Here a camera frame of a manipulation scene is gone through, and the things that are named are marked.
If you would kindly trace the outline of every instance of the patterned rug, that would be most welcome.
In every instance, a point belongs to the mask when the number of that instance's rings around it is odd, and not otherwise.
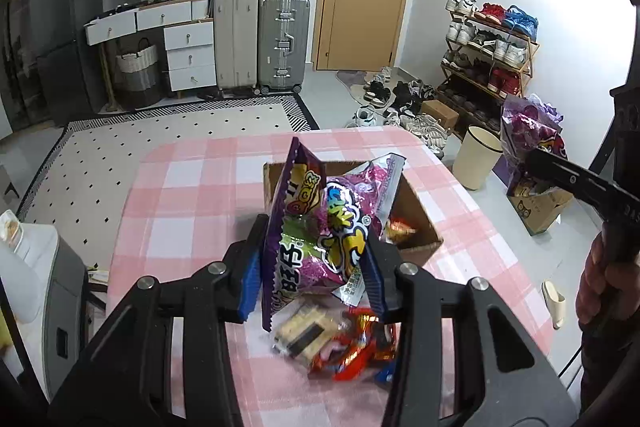
[[[296,94],[192,102],[70,122],[18,209],[53,224],[86,264],[108,269],[140,160],[170,142],[318,129]]]

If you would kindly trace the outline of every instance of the cardboard box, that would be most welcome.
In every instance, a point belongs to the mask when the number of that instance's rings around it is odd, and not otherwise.
[[[440,120],[440,125],[445,129],[453,129],[459,117],[458,113],[440,100],[425,100],[420,112]]]
[[[339,176],[345,172],[362,165],[363,161],[356,162],[325,162],[327,176]],[[263,167],[264,176],[264,207],[266,212],[271,212],[271,201],[273,201],[273,193],[284,163],[265,163]],[[396,199],[391,207],[391,215],[404,219],[409,225],[412,225],[418,232],[414,237],[404,244],[404,248],[400,250],[400,255],[405,261],[423,266],[442,245],[443,239],[436,231],[431,219],[427,216],[425,209],[422,207],[418,196],[415,194],[409,182],[404,177],[400,178],[398,184],[398,192]]]
[[[537,196],[507,196],[530,235],[545,232],[571,200],[572,193],[554,188]]]

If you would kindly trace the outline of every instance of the slipper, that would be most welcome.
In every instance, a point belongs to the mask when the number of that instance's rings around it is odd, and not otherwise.
[[[564,324],[564,312],[566,310],[564,295],[556,289],[556,286],[549,279],[542,283],[542,295],[551,314],[554,329],[559,330]]]

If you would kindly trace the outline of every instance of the suitcase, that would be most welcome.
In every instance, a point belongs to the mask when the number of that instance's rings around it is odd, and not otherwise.
[[[258,0],[213,1],[218,87],[255,87]]]
[[[258,6],[258,81],[260,90],[302,90],[309,0],[260,0]]]

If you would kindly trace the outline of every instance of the open cardboard box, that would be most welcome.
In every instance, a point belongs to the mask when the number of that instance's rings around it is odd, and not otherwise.
[[[324,162],[324,167],[327,176],[340,176],[366,161]],[[278,185],[278,179],[283,167],[284,163],[265,163],[263,168],[264,208],[268,214],[271,212],[273,193]],[[404,174],[400,177],[396,199],[391,207],[391,215],[404,220],[418,231],[402,245],[403,248],[400,250],[400,255],[405,261],[411,261],[417,266],[423,266],[442,245],[443,239],[436,231]]]

